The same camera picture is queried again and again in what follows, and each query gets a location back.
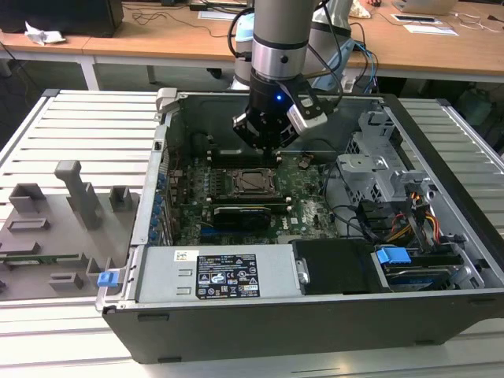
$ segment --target robotic arm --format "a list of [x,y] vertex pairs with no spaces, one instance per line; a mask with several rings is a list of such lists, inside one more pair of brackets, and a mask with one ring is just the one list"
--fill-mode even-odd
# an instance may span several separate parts
[[[302,74],[313,12],[328,2],[255,2],[252,54],[235,54],[251,61],[249,104],[244,114],[233,119],[233,129],[265,154],[324,124],[335,108],[334,102],[316,96]],[[346,17],[349,10],[350,6],[345,9]]]

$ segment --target blue plastic clip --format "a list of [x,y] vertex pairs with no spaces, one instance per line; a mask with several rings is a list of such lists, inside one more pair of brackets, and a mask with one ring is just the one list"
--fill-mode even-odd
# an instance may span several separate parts
[[98,287],[119,286],[119,272],[101,272],[98,276]]
[[384,246],[376,252],[380,264],[409,264],[411,257],[406,248],[400,246]]

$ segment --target laptop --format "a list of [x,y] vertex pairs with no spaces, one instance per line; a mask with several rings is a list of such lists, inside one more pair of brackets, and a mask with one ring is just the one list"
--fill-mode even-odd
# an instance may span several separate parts
[[392,2],[394,6],[404,13],[420,14],[448,14],[457,4],[458,0],[399,0]]

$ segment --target silver cylinder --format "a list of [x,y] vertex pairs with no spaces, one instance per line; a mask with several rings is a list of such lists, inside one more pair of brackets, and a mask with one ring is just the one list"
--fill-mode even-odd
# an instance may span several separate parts
[[254,40],[252,67],[261,76],[271,80],[291,79],[301,73],[305,64],[306,46],[296,50],[279,50]]
[[308,41],[313,11],[319,0],[256,0],[254,34],[275,44]]
[[[236,52],[244,53],[252,51],[252,39],[250,41],[236,42]],[[251,62],[244,59],[235,60],[235,76],[242,84],[248,85],[250,82]]]

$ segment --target red wire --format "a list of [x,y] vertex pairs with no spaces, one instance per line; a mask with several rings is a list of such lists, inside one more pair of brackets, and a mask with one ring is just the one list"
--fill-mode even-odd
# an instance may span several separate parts
[[395,230],[395,222],[397,221],[397,219],[399,219],[400,217],[404,217],[404,214],[403,213],[400,213],[400,214],[397,214],[394,219],[392,220],[392,230],[391,230],[391,233],[394,232]]

